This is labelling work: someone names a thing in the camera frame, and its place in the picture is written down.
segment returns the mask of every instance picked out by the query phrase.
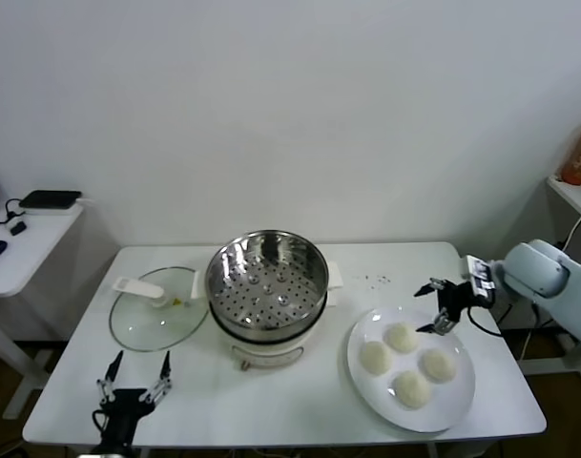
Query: lid handle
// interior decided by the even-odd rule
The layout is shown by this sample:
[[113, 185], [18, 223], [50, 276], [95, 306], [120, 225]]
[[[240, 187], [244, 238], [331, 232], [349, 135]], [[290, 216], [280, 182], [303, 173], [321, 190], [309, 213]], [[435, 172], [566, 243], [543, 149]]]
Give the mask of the lid handle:
[[134, 296], [150, 299], [154, 307], [160, 307], [167, 301], [165, 290], [147, 281], [118, 277], [112, 285], [112, 289], [121, 293], [133, 294]]

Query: white robotic arm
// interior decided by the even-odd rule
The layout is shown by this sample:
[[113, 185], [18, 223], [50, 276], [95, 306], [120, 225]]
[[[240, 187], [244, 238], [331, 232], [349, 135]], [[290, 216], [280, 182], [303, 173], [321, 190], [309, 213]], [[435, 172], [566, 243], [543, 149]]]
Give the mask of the white robotic arm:
[[504, 260], [463, 259], [467, 281], [456, 285], [431, 279], [416, 296], [437, 291], [439, 314], [433, 324], [418, 329], [446, 334], [464, 308], [490, 308], [501, 289], [529, 299], [581, 341], [581, 264], [542, 240], [521, 243]]
[[498, 264], [497, 283], [547, 310], [581, 341], [581, 264], [542, 240], [515, 246]]

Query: floor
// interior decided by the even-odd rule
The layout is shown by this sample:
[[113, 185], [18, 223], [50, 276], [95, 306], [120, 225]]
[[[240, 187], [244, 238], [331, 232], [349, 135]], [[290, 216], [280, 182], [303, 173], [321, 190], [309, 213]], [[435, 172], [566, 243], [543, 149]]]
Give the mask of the floor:
[[[522, 336], [507, 339], [514, 354], [520, 352], [523, 343]], [[25, 350], [34, 355], [35, 349]], [[61, 351], [55, 351], [48, 370], [54, 369]], [[526, 358], [545, 358], [560, 356], [561, 349], [550, 337], [535, 336], [532, 338]], [[2, 413], [13, 391], [20, 382], [18, 374], [3, 362], [0, 362], [0, 446], [10, 442], [10, 447], [21, 438], [21, 430], [29, 417], [31, 409], [37, 401], [37, 393], [31, 395], [30, 402], [20, 419], [8, 421], [2, 419]], [[581, 379], [577, 375], [544, 375], [529, 377], [529, 385], [542, 407], [549, 426], [544, 434], [518, 439], [501, 441], [490, 448], [484, 455], [487, 458], [523, 458], [538, 456], [539, 458], [581, 458]], [[439, 453], [452, 444], [439, 445]], [[75, 453], [62, 447], [45, 447], [32, 444], [24, 445], [31, 458], [74, 458]], [[153, 458], [259, 458], [262, 453], [297, 456], [304, 458], [425, 458], [425, 446], [394, 446], [369, 448], [304, 448], [304, 449], [267, 449], [239, 450], [233, 455], [229, 450], [155, 450]]]

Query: white shelf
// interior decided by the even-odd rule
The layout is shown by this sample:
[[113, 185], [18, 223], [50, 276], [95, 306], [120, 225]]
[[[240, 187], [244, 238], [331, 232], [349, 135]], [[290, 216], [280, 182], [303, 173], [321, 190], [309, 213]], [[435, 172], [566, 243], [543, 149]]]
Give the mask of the white shelf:
[[555, 176], [549, 177], [547, 182], [561, 198], [581, 214], [581, 186], [574, 186], [563, 181], [558, 181]]

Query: glass lid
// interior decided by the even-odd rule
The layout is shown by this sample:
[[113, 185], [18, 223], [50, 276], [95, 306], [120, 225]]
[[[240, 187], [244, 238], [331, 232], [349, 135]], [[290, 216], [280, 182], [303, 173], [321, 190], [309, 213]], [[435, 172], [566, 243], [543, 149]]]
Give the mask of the glass lid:
[[158, 351], [182, 342], [203, 323], [207, 303], [192, 301], [195, 271], [165, 267], [140, 278], [163, 288], [164, 304], [121, 293], [110, 312], [110, 331], [116, 341], [134, 351]]

